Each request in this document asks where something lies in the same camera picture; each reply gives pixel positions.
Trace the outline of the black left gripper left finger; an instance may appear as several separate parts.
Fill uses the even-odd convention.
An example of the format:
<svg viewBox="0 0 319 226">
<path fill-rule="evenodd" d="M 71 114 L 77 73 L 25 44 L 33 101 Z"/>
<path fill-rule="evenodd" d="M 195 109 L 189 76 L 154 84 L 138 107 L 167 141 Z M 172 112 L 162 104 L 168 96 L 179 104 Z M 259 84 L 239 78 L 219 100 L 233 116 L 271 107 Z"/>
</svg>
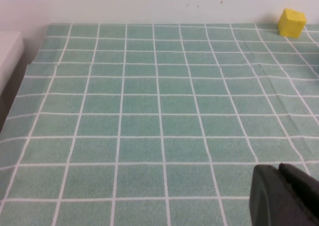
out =
<svg viewBox="0 0 319 226">
<path fill-rule="evenodd" d="M 249 211 L 253 226 L 317 226 L 279 167 L 256 165 L 253 169 Z"/>
</svg>

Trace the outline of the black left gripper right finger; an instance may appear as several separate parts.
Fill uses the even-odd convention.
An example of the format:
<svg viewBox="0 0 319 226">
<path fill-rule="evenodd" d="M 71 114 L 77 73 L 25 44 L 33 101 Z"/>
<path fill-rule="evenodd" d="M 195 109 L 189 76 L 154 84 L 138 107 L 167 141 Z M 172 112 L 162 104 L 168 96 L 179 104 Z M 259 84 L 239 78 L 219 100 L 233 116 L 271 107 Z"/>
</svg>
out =
<svg viewBox="0 0 319 226">
<path fill-rule="evenodd" d="M 279 172 L 291 185 L 298 198 L 319 219 L 319 182 L 291 164 L 279 164 Z"/>
</svg>

